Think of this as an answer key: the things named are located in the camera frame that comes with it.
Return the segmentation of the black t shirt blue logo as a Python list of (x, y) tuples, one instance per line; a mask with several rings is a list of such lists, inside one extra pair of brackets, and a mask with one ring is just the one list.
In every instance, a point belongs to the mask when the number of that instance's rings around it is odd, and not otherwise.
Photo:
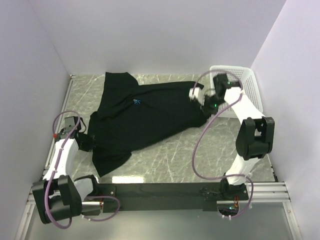
[(210, 114), (189, 98), (194, 81), (138, 84), (128, 72), (105, 74), (97, 111), (90, 116), (93, 165), (100, 177), (122, 166), (133, 151), (189, 128), (204, 125)]

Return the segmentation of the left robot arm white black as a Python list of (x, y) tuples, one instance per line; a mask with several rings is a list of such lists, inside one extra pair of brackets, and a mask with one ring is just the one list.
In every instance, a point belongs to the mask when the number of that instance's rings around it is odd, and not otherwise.
[(91, 151), (93, 138), (81, 131), (82, 117), (64, 119), (64, 127), (53, 134), (54, 154), (42, 180), (33, 183), (32, 194), (43, 224), (79, 216), (83, 201), (96, 200), (100, 195), (97, 179), (93, 175), (72, 180), (72, 163), (79, 150)]

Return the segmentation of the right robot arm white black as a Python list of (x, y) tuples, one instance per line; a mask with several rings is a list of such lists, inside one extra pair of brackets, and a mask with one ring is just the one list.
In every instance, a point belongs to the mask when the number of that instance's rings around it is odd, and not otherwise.
[(236, 186), (244, 184), (256, 163), (272, 151), (275, 120), (255, 107), (240, 80), (230, 81), (226, 73), (212, 80), (214, 94), (204, 95), (203, 111), (217, 117), (232, 109), (240, 122), (235, 140), (237, 155), (225, 173), (227, 182), (219, 187), (221, 197), (230, 200), (237, 194)]

